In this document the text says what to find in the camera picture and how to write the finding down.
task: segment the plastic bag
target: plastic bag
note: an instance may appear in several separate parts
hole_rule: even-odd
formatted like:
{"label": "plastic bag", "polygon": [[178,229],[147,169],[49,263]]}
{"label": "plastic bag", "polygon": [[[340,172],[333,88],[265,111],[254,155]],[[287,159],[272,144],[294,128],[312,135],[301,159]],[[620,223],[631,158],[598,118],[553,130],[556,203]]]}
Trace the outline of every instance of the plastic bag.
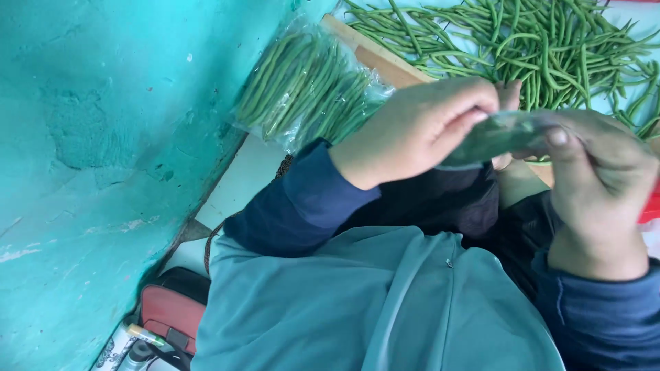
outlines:
{"label": "plastic bag", "polygon": [[318,137],[342,141],[393,91],[336,37],[298,15],[262,54],[232,110],[233,125],[293,153]]}
{"label": "plastic bag", "polygon": [[465,140],[436,166],[440,170],[481,168],[484,162],[506,152],[541,147],[545,131],[558,126],[543,110],[503,111],[478,123]]}

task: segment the turquoise wall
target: turquoise wall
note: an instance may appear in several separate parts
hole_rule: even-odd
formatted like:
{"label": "turquoise wall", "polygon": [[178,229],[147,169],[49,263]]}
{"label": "turquoise wall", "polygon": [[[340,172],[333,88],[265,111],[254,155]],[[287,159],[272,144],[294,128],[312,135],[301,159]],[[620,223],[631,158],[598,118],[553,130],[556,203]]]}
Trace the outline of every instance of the turquoise wall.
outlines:
{"label": "turquoise wall", "polygon": [[92,366],[235,153],[222,119],[295,6],[3,2],[0,370]]}

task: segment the dark blue sleeve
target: dark blue sleeve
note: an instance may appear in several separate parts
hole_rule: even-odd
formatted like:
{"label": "dark blue sleeve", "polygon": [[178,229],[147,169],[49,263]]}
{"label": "dark blue sleeve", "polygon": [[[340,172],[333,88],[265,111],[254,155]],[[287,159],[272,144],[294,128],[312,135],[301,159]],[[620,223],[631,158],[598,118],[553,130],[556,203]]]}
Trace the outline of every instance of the dark blue sleeve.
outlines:
{"label": "dark blue sleeve", "polygon": [[635,281],[606,283],[532,262],[535,305],[568,370],[660,370],[660,266]]}
{"label": "dark blue sleeve", "polygon": [[225,221],[227,237],[261,255],[309,255],[355,210],[380,197],[378,188],[363,191],[345,180],[328,148],[317,140],[301,151],[282,178]]}

